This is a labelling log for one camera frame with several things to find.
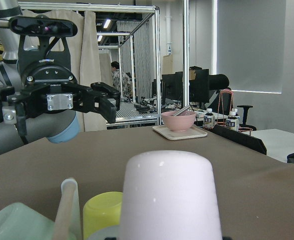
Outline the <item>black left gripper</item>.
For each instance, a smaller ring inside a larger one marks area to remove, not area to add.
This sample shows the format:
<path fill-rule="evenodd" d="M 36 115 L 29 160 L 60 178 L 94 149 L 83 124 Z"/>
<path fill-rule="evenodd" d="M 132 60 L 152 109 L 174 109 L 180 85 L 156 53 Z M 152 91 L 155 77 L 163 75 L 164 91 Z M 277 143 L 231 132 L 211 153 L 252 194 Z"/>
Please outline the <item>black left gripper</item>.
<path fill-rule="evenodd" d="M 43 113 L 60 113 L 69 109 L 48 104 L 47 96 L 65 94 L 62 84 L 71 82 L 73 110 L 98 113 L 108 123 L 116 121 L 120 109 L 120 92 L 104 82 L 90 86 L 76 84 L 71 72 L 71 55 L 64 37 L 39 37 L 36 49 L 25 49 L 26 36 L 22 35 L 18 50 L 18 71 L 23 84 L 23 103 L 14 95 L 13 86 L 0 86 L 0 123 L 16 126 L 18 134 L 27 135 L 26 119 Z"/>

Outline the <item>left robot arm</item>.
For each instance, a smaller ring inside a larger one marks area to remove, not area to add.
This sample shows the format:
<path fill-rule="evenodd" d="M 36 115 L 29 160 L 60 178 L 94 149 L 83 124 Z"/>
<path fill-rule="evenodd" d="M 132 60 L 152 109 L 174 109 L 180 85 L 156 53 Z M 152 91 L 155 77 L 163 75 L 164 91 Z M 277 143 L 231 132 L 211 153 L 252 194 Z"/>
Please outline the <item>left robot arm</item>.
<path fill-rule="evenodd" d="M 80 85 L 71 71 L 68 19 L 22 15 L 16 0 L 0 0 L 0 155 L 41 138 L 67 142 L 79 130 L 77 113 L 114 123 L 120 92 L 103 82 Z"/>

